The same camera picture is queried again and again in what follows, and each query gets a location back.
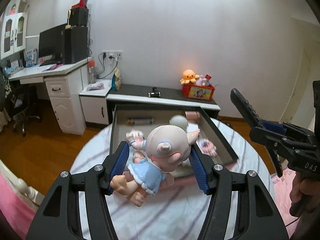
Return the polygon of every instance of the box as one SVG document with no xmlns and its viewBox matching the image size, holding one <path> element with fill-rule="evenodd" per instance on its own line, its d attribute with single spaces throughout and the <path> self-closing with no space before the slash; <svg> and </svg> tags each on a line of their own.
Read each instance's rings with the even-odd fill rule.
<svg viewBox="0 0 320 240">
<path fill-rule="evenodd" d="M 219 131 L 217 126 L 212 122 L 210 117 L 200 107 L 185 107 L 185 106 L 165 106 L 165 105 L 134 105 L 134 104 L 121 104 L 116 105 L 115 114 L 113 118 L 113 126 L 111 131 L 110 153 L 114 154 L 121 141 L 126 140 L 126 133 L 132 129 L 140 130 L 144 133 L 144 137 L 147 138 L 149 133 L 160 125 L 169 124 L 169 120 L 174 115 L 185 115 L 185 111 L 198 111 L 200 118 L 198 121 L 198 127 L 200 128 L 199 138 L 206 138 L 214 143 L 217 147 L 217 157 L 213 157 L 215 164 L 228 165 L 236 162 L 238 156 Z M 128 124 L 128 118 L 131 117 L 152 117 L 153 123 L 146 125 L 130 125 Z M 179 167 L 176 169 L 183 169 L 184 176 L 191 175 L 193 173 L 191 167 L 189 171 L 185 171 L 185 168 Z"/>
<path fill-rule="evenodd" d="M 195 98 L 210 101 L 212 99 L 215 88 L 213 86 L 196 86 L 196 85 L 183 85 L 183 94 L 186 98 Z"/>
</svg>

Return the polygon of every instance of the pink bedsheet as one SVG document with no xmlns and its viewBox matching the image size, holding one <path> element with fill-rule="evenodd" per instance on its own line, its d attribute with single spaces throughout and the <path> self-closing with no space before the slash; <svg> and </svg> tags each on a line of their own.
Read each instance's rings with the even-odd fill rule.
<svg viewBox="0 0 320 240">
<path fill-rule="evenodd" d="M 290 222 L 296 219 L 296 217 L 291 216 L 289 213 L 289 209 L 291 207 L 291 200 L 290 200 L 289 194 L 292 189 L 292 181 L 295 175 L 296 175 L 295 171 L 292 171 L 289 168 L 286 168 L 283 170 L 283 176 L 281 178 L 279 178 L 275 174 L 271 176 L 273 187 L 276 193 L 276 205 L 282 216 L 282 219 L 285 225 L 289 224 Z M 292 234 L 294 233 L 297 227 L 297 223 L 298 221 L 287 226 L 289 237 L 291 237 Z"/>
<path fill-rule="evenodd" d="M 0 174 L 0 210 L 13 230 L 24 240 L 36 214 L 19 198 Z"/>
</svg>

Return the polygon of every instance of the cabinet door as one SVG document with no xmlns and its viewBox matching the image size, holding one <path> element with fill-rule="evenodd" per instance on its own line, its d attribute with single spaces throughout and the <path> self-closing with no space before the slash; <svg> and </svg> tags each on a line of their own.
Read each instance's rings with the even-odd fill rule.
<svg viewBox="0 0 320 240">
<path fill-rule="evenodd" d="M 18 52 L 26 48 L 26 28 L 28 13 L 16 14 L 14 27 L 14 52 Z"/>
<path fill-rule="evenodd" d="M 63 132 L 77 132 L 71 98 L 50 98 L 54 113 Z"/>
<path fill-rule="evenodd" d="M 102 97 L 80 97 L 86 122 L 109 124 L 107 100 Z"/>
<path fill-rule="evenodd" d="M 9 15 L 4 18 L 1 33 L 1 58 L 5 58 L 13 54 L 14 47 L 14 26 L 16 15 Z"/>
</svg>

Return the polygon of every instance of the wooden floor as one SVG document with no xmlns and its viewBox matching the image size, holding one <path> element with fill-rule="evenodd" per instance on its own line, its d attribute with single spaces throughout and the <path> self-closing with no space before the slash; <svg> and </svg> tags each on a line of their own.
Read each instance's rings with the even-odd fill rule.
<svg viewBox="0 0 320 240">
<path fill-rule="evenodd" d="M 20 127 L 12 131 L 13 121 L 0 133 L 0 159 L 19 178 L 46 194 L 61 171 L 69 170 L 82 147 L 99 132 L 86 129 L 82 136 L 62 133 L 50 104 L 41 103 L 42 122 L 30 120 L 26 137 Z M 250 128 L 245 122 L 227 121 L 260 154 L 270 173 L 274 173 L 264 147 L 249 139 Z"/>
</svg>

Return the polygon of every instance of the cartoon picture on box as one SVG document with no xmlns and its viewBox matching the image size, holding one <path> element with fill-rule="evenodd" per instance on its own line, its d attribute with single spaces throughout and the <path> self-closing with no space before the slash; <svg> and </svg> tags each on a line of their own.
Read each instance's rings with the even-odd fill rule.
<svg viewBox="0 0 320 240">
<path fill-rule="evenodd" d="M 209 100 L 210 94 L 210 89 L 191 87 L 189 97 Z"/>
</svg>

